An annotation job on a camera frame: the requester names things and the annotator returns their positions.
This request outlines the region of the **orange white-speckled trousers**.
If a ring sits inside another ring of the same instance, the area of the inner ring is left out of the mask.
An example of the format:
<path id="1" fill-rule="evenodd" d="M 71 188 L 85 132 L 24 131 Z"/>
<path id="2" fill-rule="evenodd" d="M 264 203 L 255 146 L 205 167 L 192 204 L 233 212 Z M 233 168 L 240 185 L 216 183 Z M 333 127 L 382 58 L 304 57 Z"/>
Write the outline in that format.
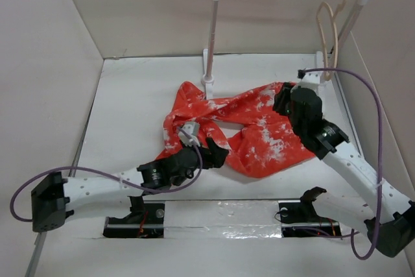
<path id="1" fill-rule="evenodd" d="M 164 149 L 159 157 L 178 152 L 177 128 L 188 121 L 200 125 L 198 139 L 207 138 L 229 151 L 226 164 L 250 178 L 265 178 L 314 158 L 292 131 L 287 117 L 274 112 L 282 83 L 273 82 L 233 97 L 206 100 L 191 82 L 179 87 L 163 122 Z"/>

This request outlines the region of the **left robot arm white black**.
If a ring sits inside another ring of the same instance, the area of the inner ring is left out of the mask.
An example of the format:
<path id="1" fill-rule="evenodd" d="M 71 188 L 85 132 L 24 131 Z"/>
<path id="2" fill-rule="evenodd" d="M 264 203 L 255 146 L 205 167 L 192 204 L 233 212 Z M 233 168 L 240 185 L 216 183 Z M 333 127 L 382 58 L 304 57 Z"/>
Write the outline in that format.
<path id="1" fill-rule="evenodd" d="M 48 232 L 90 217 L 137 223 L 146 214 L 144 196 L 184 189 L 202 170 L 222 167 L 228 155 L 228 149 L 207 138 L 205 146 L 183 146 L 168 157 L 116 174 L 96 172 L 82 178 L 49 173 L 31 191 L 32 230 Z"/>

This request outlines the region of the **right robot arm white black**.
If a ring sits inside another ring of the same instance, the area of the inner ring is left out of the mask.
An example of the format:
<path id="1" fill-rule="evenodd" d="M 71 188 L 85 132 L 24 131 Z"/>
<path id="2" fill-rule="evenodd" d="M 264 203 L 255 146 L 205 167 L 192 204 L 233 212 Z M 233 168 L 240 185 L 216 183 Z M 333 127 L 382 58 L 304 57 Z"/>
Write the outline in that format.
<path id="1" fill-rule="evenodd" d="M 414 240 L 414 201 L 401 193 L 359 154 L 336 124 L 323 118 L 315 91 L 283 83 L 273 111 L 289 119 L 303 146 L 336 171 L 367 207 L 314 187 L 301 197 L 300 213 L 307 221 L 325 217 L 364 234 L 382 255 L 394 258 Z"/>

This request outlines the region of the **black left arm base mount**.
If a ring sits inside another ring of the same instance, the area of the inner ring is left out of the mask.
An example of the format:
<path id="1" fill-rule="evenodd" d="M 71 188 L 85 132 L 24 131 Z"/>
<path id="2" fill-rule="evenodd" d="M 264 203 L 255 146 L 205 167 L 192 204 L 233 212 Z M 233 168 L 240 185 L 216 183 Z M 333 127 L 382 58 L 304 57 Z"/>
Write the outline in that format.
<path id="1" fill-rule="evenodd" d="M 112 239 L 164 238 L 165 201 L 129 197 L 130 212 L 123 218 L 107 217 L 103 236 Z"/>

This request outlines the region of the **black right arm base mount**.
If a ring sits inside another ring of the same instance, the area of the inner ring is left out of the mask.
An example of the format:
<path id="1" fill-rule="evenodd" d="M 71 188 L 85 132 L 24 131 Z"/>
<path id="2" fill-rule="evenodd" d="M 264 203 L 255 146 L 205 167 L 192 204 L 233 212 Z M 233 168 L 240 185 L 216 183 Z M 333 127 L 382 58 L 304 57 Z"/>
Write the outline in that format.
<path id="1" fill-rule="evenodd" d="M 299 199 L 281 200 L 274 219 L 281 224 L 281 233 L 288 237 L 341 237 L 338 222 L 317 215 L 312 203 L 326 194 L 321 187 L 307 190 Z"/>

